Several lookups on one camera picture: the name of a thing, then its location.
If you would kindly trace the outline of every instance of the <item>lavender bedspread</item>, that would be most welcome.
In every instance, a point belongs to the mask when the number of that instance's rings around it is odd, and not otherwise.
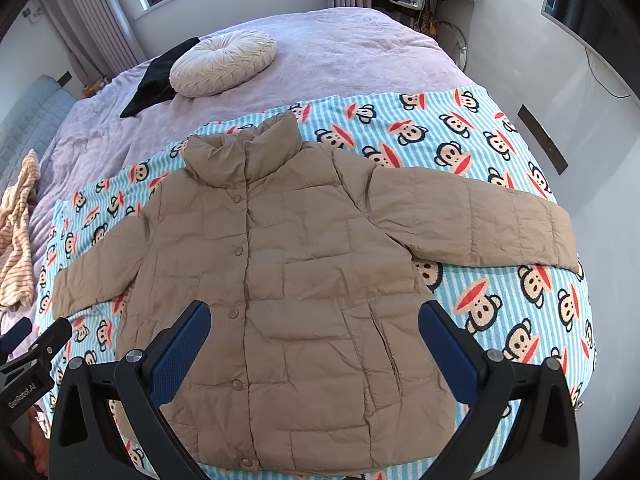
[[[97,96],[74,105],[42,159],[38,205],[30,224],[34,269],[42,264],[56,200],[70,199],[89,182],[113,176],[210,121],[332,94],[415,94],[472,83],[431,38],[372,9],[272,16],[224,32],[241,28],[271,34],[278,55],[263,72],[236,88],[198,99],[176,96],[121,119],[147,61],[117,76]],[[34,313],[32,307],[7,314],[0,332],[21,316],[33,320]],[[25,341],[17,352],[31,342]]]

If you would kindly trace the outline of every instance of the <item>gray quilted headboard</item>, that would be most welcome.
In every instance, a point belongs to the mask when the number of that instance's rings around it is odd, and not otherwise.
[[[55,79],[41,75],[0,124],[0,198],[29,150],[42,158],[76,98]]]

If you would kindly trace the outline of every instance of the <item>jacket collar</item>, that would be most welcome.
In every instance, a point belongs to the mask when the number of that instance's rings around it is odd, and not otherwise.
[[[301,146],[296,117],[287,112],[233,134],[191,136],[182,156],[195,180],[211,187],[237,187],[273,173]]]

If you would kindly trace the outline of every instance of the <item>orange and white striped cloth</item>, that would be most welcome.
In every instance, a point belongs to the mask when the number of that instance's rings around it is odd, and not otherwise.
[[[0,310],[33,301],[33,269],[29,244],[27,199],[40,178],[38,156],[31,150],[22,160],[18,182],[0,203]]]

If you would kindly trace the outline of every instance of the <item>monkey print blanket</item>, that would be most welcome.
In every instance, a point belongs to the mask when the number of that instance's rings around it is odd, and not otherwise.
[[[212,122],[195,133],[232,134],[287,109],[298,118],[304,140],[353,150],[388,171],[402,166],[424,166],[555,201],[538,163],[516,128],[487,91],[475,85],[417,95],[331,96],[292,103],[226,123]],[[46,262],[38,277],[38,330],[52,323],[50,292],[58,270],[91,250],[124,215],[137,214],[162,179],[184,166],[180,152],[185,144],[185,141],[171,144],[149,160],[77,190],[66,202],[58,202],[50,227]],[[539,364],[548,356],[556,357],[566,375],[573,401],[577,402],[596,362],[591,307],[582,273],[541,266],[469,269],[434,262],[415,265],[458,326],[473,334],[485,349],[497,348],[507,359],[532,364]],[[125,293],[70,318],[73,338],[53,360],[56,385],[61,383],[66,363],[73,356],[82,356],[90,363],[114,359],[118,320],[126,301]],[[57,392],[58,386],[44,399],[49,418]],[[479,468],[495,463],[517,407],[517,402],[511,401],[505,410]],[[466,406],[458,406],[458,424],[466,410]],[[142,450],[130,443],[127,447],[135,463],[145,463]],[[393,466],[367,478],[417,480],[430,462],[431,459]],[[261,477],[267,480],[277,476],[278,480],[299,480],[299,477],[271,472],[253,475],[203,467],[215,479],[257,480],[255,477]]]

